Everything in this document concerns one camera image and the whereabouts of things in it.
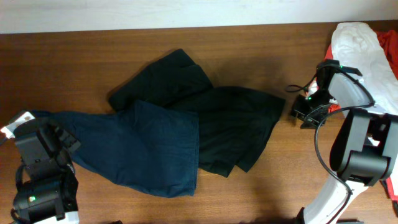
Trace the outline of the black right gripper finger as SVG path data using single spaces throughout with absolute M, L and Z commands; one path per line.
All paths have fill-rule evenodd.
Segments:
M 303 118 L 303 124 L 300 126 L 301 129 L 315 129 L 329 114 L 329 108 L 331 104 L 321 105 L 309 112 Z
M 311 107 L 308 100 L 303 95 L 298 95 L 290 110 L 290 115 L 294 118 L 304 120 L 305 117 L 311 112 Z

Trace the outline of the black shorts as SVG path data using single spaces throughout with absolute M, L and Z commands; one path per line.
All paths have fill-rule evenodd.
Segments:
M 228 177 L 260 158 L 279 121 L 285 100 L 240 86 L 215 87 L 182 49 L 148 64 L 109 96 L 115 111 L 142 100 L 163 108 L 194 112 L 199 119 L 199 167 Z

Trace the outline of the navy blue shorts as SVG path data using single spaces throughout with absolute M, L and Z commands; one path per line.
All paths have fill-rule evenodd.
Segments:
M 79 166 L 112 183 L 160 197 L 192 196 L 197 186 L 199 124 L 192 112 L 141 100 L 115 114 L 35 110 L 66 129 L 81 146 Z

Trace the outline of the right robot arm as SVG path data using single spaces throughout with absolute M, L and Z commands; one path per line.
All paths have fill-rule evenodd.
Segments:
M 288 85 L 296 97 L 291 116 L 303 129 L 314 129 L 315 153 L 328 172 L 316 199 L 301 208 L 296 223 L 339 223 L 350 203 L 377 182 L 387 180 L 397 165 L 397 116 L 377 106 L 364 84 L 363 74 L 337 60 L 319 63 L 310 83 Z M 325 162 L 319 149 L 320 128 L 327 119 L 343 113 L 345 120 Z

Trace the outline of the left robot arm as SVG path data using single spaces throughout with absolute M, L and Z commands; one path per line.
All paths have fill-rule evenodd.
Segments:
M 14 131 L 22 164 L 16 172 L 14 223 L 78 223 L 72 164 L 81 143 L 56 121 L 37 118 Z

